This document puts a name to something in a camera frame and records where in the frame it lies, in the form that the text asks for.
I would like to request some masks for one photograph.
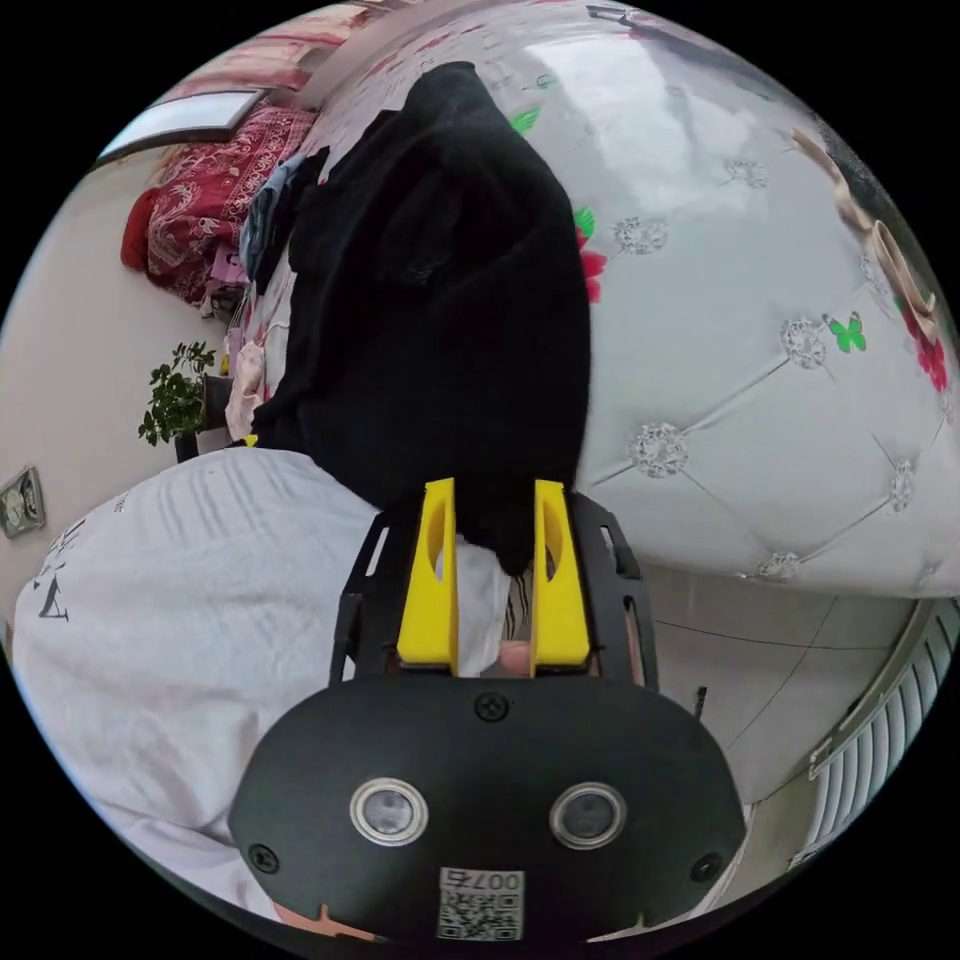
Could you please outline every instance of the red flower decal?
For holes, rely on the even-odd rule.
[[[577,246],[580,248],[580,262],[583,264],[583,277],[587,282],[587,297],[591,303],[600,302],[600,281],[597,277],[603,273],[607,265],[607,258],[602,253],[593,250],[584,250],[587,237],[580,227],[577,227]]]
[[[435,37],[433,40],[428,40],[422,47],[417,47],[417,49],[414,50],[413,52],[423,53],[424,50],[432,50],[434,47],[437,47],[441,43],[443,43],[443,41],[446,40],[448,37],[452,37],[452,36],[453,36],[452,33],[445,33],[442,37]]]
[[[913,308],[900,297],[897,297],[897,307],[907,324],[910,336],[913,337],[920,369],[930,378],[934,390],[942,393],[947,388],[947,363],[943,343],[939,338],[936,343],[931,343],[927,339],[926,334],[920,329],[920,324],[917,323]]]

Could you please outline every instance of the wall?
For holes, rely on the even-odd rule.
[[[88,176],[31,260],[0,336],[0,483],[32,464],[47,525],[0,537],[0,613],[63,529],[176,462],[137,437],[150,370],[180,341],[219,346],[223,327],[120,263],[127,214],[159,151]]]

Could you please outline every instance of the black cloth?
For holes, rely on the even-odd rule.
[[[263,252],[260,254],[256,274],[250,277],[256,284],[257,293],[262,295],[267,289],[267,284],[277,269],[280,257],[290,239],[303,194],[307,187],[316,184],[329,156],[330,148],[324,147],[312,156],[305,157],[280,188],[280,194],[267,227],[267,238]]]
[[[459,532],[521,573],[534,479],[574,482],[590,309],[569,198],[472,64],[424,74],[307,191],[290,263],[258,445],[379,509],[452,476]]]

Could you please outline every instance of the blue cloth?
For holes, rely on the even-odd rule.
[[[305,160],[302,153],[292,156],[275,167],[273,173],[260,184],[240,231],[240,261],[246,275],[253,280],[260,266],[260,258],[270,236],[270,224],[284,186]]]

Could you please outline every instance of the white t-shirt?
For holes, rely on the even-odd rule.
[[[327,685],[375,515],[305,456],[222,450],[93,510],[17,601],[14,672],[78,788],[147,856],[271,919],[226,816],[260,738]],[[496,661],[510,581],[462,542],[457,579],[473,676]]]

